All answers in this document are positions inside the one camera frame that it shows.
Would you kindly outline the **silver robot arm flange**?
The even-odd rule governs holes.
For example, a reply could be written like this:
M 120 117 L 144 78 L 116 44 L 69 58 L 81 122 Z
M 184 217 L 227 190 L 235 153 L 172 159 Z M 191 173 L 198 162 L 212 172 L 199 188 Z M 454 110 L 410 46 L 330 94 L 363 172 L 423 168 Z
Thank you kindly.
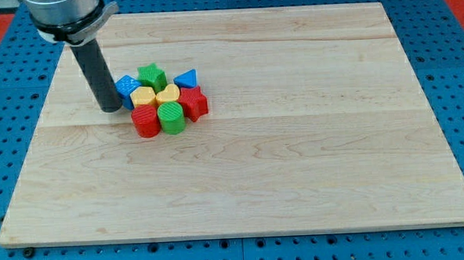
M 104 0 L 22 0 L 38 34 L 51 43 L 71 47 L 93 41 L 99 29 L 119 10 Z

